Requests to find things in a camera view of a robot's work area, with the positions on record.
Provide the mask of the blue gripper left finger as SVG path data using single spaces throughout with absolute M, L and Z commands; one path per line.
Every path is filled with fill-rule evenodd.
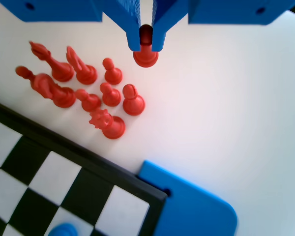
M 0 0 L 24 22 L 102 22 L 106 14 L 126 33 L 131 51 L 140 51 L 138 0 Z

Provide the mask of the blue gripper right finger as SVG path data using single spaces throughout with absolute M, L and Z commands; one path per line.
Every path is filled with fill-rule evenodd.
M 295 0 L 155 0 L 152 50 L 163 49 L 167 31 L 185 15 L 190 24 L 268 25 Z

